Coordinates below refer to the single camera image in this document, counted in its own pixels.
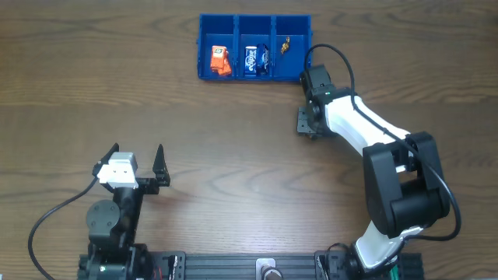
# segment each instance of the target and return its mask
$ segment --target wooden table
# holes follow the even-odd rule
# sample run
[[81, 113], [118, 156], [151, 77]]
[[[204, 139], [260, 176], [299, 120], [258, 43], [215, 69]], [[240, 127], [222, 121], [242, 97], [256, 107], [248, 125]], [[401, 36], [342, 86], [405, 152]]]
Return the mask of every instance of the wooden table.
[[[343, 50], [379, 115], [437, 140], [463, 227], [414, 241], [427, 278], [498, 277], [498, 5], [494, 1], [3, 1], [0, 3], [0, 274], [41, 279], [26, 243], [119, 142], [172, 187], [144, 200], [137, 242], [188, 253], [314, 252], [363, 235], [361, 157], [342, 138], [296, 135], [300, 86], [197, 77], [198, 14], [309, 13], [314, 43]], [[339, 58], [315, 53], [347, 86]], [[95, 187], [51, 216], [34, 250], [59, 279], [86, 252]], [[453, 214], [427, 230], [449, 233]]]

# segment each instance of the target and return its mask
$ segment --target dark blue package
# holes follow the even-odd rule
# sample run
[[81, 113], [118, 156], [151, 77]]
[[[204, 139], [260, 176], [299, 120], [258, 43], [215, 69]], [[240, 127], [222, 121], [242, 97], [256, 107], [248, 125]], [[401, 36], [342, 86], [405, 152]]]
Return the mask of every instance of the dark blue package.
[[256, 46], [258, 51], [256, 52], [257, 60], [256, 60], [256, 74], [258, 75], [267, 75], [268, 74], [268, 59], [269, 59], [269, 50], [265, 44], [258, 44]]
[[256, 75], [258, 49], [255, 46], [246, 47], [244, 75]]

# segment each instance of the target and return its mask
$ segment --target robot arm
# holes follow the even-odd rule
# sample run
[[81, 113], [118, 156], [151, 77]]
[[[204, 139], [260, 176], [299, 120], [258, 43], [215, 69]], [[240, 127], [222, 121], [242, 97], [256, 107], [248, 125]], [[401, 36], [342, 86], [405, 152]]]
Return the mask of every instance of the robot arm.
[[[363, 156], [366, 205], [372, 222], [352, 245], [354, 265], [349, 270], [354, 278], [374, 276], [383, 271], [382, 265], [388, 269], [396, 261], [396, 257], [387, 259], [404, 238], [448, 214], [447, 194], [409, 150], [353, 108], [350, 89], [336, 89], [323, 65], [305, 69], [300, 81], [307, 106], [300, 108], [298, 132], [311, 138], [341, 135]], [[354, 99], [358, 109], [415, 148], [442, 177], [437, 147], [429, 134], [396, 128], [366, 107], [359, 96]], [[416, 179], [399, 182], [397, 173], [414, 171]]]

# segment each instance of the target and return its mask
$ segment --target wood grain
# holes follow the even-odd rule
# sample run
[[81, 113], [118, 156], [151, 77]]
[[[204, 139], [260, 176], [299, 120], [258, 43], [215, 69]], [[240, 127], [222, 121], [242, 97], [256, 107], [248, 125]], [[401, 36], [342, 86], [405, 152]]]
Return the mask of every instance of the wood grain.
[[[42, 279], [32, 225], [114, 142], [143, 175], [164, 144], [173, 186], [145, 198], [137, 236], [154, 250], [313, 252], [363, 234], [361, 158], [341, 138], [296, 136], [295, 84], [198, 80], [201, 12], [310, 13], [314, 42], [346, 53], [369, 106], [437, 140], [461, 235], [406, 250], [427, 278], [498, 277], [498, 5], [470, 0], [0, 2], [0, 274]], [[314, 60], [347, 85], [337, 57]], [[34, 249], [55, 278], [75, 278], [86, 211], [109, 197], [95, 187], [40, 227]]]

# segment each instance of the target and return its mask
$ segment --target orange package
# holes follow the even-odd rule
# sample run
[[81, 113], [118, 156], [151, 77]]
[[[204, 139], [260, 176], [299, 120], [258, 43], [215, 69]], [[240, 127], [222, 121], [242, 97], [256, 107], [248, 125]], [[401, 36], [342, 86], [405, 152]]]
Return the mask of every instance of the orange package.
[[232, 74], [232, 68], [230, 67], [230, 63], [228, 62], [228, 58], [225, 58], [223, 63], [223, 69], [218, 70], [218, 75], [230, 75]]
[[212, 46], [211, 52], [211, 70], [223, 70], [225, 58], [227, 56], [226, 47]]

